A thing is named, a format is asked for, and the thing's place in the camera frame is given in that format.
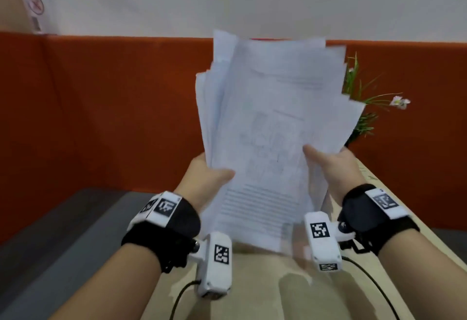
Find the person's right hand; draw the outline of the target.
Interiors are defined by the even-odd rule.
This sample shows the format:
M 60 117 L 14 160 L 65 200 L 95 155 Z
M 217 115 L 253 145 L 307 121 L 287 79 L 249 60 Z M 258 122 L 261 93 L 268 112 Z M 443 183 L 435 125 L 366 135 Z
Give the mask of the person's right hand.
M 330 196 L 337 205 L 342 206 L 347 193 L 366 184 L 367 181 L 359 169 L 356 157 L 347 147 L 342 147 L 336 154 L 327 155 L 329 156 L 327 165 L 307 165 L 309 180 L 312 179 L 314 169 L 320 168 L 328 184 Z

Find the person's left hand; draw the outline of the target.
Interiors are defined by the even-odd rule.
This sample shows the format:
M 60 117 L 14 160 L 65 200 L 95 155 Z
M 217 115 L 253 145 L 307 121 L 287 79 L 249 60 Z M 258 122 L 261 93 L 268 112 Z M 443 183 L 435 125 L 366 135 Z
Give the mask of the person's left hand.
M 205 153 L 193 158 L 182 180 L 173 191 L 186 199 L 190 205 L 201 213 L 214 199 L 223 186 L 213 185 L 209 179 L 209 170 Z

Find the stack of white printed papers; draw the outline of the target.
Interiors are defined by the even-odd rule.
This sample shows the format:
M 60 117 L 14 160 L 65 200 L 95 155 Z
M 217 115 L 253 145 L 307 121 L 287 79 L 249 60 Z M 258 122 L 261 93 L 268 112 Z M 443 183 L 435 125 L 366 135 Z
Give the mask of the stack of white printed papers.
M 196 75 L 207 164 L 235 171 L 201 214 L 201 236 L 292 255 L 307 212 L 322 210 L 328 184 L 311 171 L 309 144 L 338 153 L 365 104 L 342 93 L 346 46 L 324 38 L 266 41 L 213 32 L 210 69 Z

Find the person's left forearm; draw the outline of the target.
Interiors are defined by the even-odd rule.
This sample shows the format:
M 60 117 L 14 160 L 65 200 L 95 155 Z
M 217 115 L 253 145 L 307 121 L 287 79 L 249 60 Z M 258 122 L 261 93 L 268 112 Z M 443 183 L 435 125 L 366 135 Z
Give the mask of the person's left forearm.
M 152 251 L 125 244 L 49 320 L 140 320 L 161 273 Z

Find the person's right forearm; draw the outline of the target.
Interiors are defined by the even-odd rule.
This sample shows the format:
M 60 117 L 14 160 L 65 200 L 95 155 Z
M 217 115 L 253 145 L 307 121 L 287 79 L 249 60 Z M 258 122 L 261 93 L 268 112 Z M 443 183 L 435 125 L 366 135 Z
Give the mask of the person's right forearm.
M 467 271 L 415 229 L 377 255 L 415 320 L 467 320 Z

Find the green plant with pale flowers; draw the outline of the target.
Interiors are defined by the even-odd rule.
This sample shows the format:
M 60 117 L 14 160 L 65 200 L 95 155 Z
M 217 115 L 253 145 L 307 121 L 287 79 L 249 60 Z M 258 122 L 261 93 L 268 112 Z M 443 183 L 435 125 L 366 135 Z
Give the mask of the green plant with pale flowers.
M 347 69 L 344 77 L 342 93 L 348 95 L 353 101 L 360 102 L 364 105 L 363 113 L 360 115 L 352 134 L 345 143 L 345 147 L 349 148 L 350 144 L 358 140 L 360 137 L 365 137 L 374 134 L 374 123 L 379 115 L 377 110 L 390 111 L 393 109 L 406 110 L 412 101 L 403 97 L 402 93 L 384 93 L 373 96 L 365 95 L 365 91 L 376 88 L 378 77 L 363 83 L 359 77 L 360 63 L 357 53 L 351 57 L 347 57 Z

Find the orange partition panel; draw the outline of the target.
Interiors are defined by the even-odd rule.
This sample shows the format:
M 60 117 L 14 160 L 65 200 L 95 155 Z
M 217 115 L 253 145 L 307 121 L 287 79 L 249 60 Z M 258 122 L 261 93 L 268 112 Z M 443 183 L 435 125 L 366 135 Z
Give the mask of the orange partition panel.
M 419 219 L 467 231 L 467 43 L 328 40 L 403 93 L 352 151 Z M 0 32 L 0 245 L 85 187 L 159 192 L 202 151 L 210 38 Z

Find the white sign with red symbol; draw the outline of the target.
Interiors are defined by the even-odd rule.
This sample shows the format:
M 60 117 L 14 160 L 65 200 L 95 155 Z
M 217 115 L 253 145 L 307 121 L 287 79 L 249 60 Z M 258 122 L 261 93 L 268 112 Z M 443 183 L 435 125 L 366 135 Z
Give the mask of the white sign with red symbol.
M 59 27 L 53 0 L 23 0 L 33 34 L 58 35 Z

